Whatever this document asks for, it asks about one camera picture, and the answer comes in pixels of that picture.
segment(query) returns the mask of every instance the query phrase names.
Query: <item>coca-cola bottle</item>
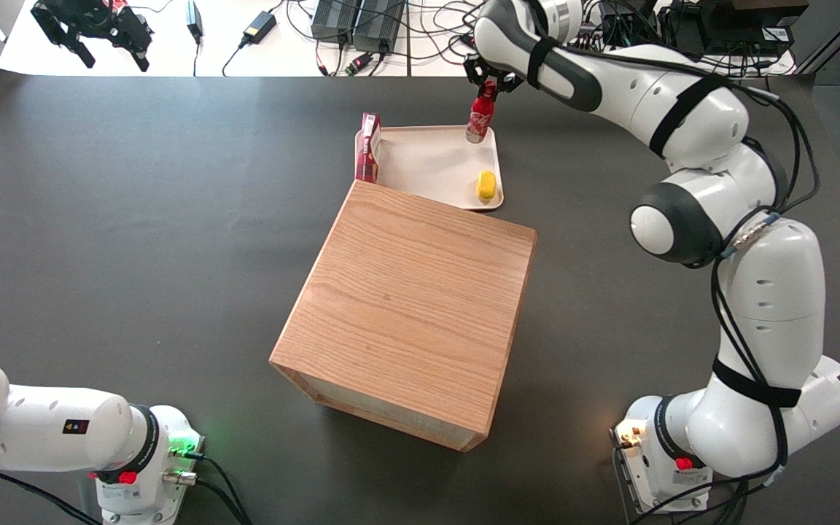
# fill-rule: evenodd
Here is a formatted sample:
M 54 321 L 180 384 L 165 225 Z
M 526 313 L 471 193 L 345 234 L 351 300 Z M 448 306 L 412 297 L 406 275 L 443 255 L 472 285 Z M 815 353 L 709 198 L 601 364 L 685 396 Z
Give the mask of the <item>coca-cola bottle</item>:
M 481 94 L 472 103 L 469 125 L 466 126 L 466 140 L 473 144 L 480 143 L 488 133 L 491 117 L 494 116 L 494 97 L 497 95 L 497 84 L 494 80 L 484 81 Z

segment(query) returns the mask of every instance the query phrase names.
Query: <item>red light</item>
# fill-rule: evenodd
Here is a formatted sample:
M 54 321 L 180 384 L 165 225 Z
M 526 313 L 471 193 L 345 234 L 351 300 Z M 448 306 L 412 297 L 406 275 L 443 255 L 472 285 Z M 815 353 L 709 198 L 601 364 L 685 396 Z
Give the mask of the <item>red light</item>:
M 122 485 L 131 485 L 138 479 L 137 472 L 122 472 L 119 474 L 119 483 Z
M 689 470 L 693 468 L 693 461 L 689 458 L 676 458 L 676 468 L 680 470 Z

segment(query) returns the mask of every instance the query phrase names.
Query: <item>wooden box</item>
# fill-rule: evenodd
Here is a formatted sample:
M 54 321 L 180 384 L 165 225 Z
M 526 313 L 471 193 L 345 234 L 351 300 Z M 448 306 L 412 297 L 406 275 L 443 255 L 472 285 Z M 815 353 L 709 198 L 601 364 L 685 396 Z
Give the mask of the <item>wooden box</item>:
M 318 403 L 469 451 L 491 428 L 536 242 L 355 182 L 271 365 Z

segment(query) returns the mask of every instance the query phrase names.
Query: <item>yellow sponge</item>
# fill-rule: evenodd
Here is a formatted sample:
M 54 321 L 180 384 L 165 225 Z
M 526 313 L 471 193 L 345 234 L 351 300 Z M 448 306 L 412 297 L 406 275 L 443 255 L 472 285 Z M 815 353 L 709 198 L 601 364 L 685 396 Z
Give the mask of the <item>yellow sponge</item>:
M 494 192 L 497 191 L 497 180 L 494 179 L 494 173 L 484 170 L 479 173 L 479 180 L 475 186 L 479 199 L 483 201 L 490 201 L 494 199 Z

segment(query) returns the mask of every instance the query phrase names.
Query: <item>gray tablecloth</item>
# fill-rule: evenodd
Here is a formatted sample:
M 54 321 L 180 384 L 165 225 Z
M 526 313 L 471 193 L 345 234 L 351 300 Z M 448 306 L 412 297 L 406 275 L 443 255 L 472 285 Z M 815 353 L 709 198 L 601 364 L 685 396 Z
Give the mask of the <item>gray tablecloth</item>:
M 822 193 L 826 353 L 840 361 L 840 163 L 806 85 Z M 490 438 L 469 454 L 314 405 L 268 355 L 352 179 L 361 112 L 464 123 L 460 79 L 150 79 L 0 72 L 0 366 L 181 408 L 267 524 L 621 523 L 607 428 L 701 388 L 719 327 L 706 271 L 647 256 L 627 216 L 668 175 L 621 129 L 521 87 L 497 101 L 507 200 L 540 232 Z M 791 156 L 781 117 L 751 133 Z M 804 179 L 809 179 L 804 172 Z M 23 475 L 77 501 L 73 475 Z M 191 489 L 180 523 L 229 523 Z M 651 523 L 668 522 L 656 518 Z M 745 523 L 840 523 L 840 428 L 793 456 Z M 0 483 L 0 523 L 72 523 Z

